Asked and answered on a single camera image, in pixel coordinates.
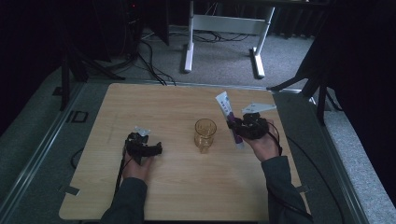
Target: person's left hand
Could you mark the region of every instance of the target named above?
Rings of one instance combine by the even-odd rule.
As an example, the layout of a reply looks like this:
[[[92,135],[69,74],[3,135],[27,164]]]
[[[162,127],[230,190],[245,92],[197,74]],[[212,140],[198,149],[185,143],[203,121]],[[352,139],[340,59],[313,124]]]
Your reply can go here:
[[[137,164],[137,162],[135,160],[131,160],[131,158],[132,157],[128,153],[125,153],[125,164],[128,161],[129,162],[123,168],[122,177],[124,179],[128,177],[134,177],[146,182],[149,176],[149,167],[152,164],[154,157],[148,157],[142,165]]]

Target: black stand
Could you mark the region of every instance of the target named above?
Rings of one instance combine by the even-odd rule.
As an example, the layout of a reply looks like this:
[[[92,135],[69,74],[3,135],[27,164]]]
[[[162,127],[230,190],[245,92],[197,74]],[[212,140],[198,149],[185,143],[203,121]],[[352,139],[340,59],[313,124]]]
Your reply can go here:
[[[124,80],[125,77],[119,77],[112,72],[105,69],[101,64],[87,57],[85,54],[80,52],[73,44],[73,41],[64,26],[61,18],[60,10],[54,5],[52,1],[47,1],[47,10],[51,15],[55,29],[60,38],[60,45],[63,49],[63,60],[62,60],[62,105],[61,111],[63,111],[70,98],[70,85],[69,85],[69,71],[73,72],[76,81],[86,82],[89,78],[85,64],[88,64],[93,69],[103,73],[107,77],[117,80]]]

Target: white table leg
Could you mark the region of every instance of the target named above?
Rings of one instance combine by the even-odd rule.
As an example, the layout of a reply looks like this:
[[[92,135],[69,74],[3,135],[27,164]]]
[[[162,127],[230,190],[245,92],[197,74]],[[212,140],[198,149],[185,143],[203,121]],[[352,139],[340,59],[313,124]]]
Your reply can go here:
[[[262,45],[264,45],[265,37],[267,37],[268,29],[271,24],[272,16],[274,15],[274,7],[271,7],[269,13],[267,13],[267,17],[265,18],[265,26],[262,29],[262,34],[260,35],[260,40],[257,48],[253,48],[253,60],[256,65],[257,76],[260,78],[265,77],[264,68],[262,66],[262,57],[260,53],[262,52]]]
[[[192,54],[194,53],[194,43],[192,42],[193,35],[193,20],[194,20],[194,2],[190,1],[190,19],[189,19],[189,44],[186,52],[186,63],[184,71],[189,73],[192,68]]]

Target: white furniture frame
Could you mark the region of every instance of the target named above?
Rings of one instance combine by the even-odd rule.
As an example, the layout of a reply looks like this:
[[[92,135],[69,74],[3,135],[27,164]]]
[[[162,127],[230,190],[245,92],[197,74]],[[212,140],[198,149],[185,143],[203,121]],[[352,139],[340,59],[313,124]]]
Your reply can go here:
[[[190,20],[189,20],[189,44],[187,46],[187,55],[185,63],[185,71],[191,72],[192,54],[194,52],[193,32],[194,30],[215,31],[225,33],[237,33],[246,35],[259,35],[259,44],[257,48],[253,48],[253,59],[256,66],[257,75],[260,78],[265,77],[264,68],[262,66],[262,46],[271,24],[274,14],[274,7],[270,7],[265,20],[253,20],[232,17],[219,17],[207,15],[194,15],[194,2],[190,1]]]

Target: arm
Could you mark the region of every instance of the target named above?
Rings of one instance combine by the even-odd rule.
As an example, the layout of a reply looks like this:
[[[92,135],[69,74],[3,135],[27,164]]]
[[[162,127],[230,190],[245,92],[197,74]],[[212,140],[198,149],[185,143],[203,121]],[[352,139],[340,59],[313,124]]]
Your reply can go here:
[[[125,154],[122,171],[123,181],[114,197],[113,204],[103,214],[102,224],[140,224],[144,223],[144,204],[148,186],[145,181],[153,161],[150,157],[140,166],[128,153]]]
[[[306,213],[303,198],[291,184],[288,158],[273,157],[263,161],[262,170],[267,180],[270,223],[313,223]]]
[[[146,183],[141,179],[133,177],[124,179],[113,204],[105,211],[100,222],[143,223],[147,188]]]
[[[312,223],[312,217],[306,213],[303,198],[291,184],[288,158],[280,156],[274,123],[272,120],[267,121],[272,124],[269,125],[272,136],[266,134],[260,139],[244,140],[262,162],[267,180],[270,223]]]

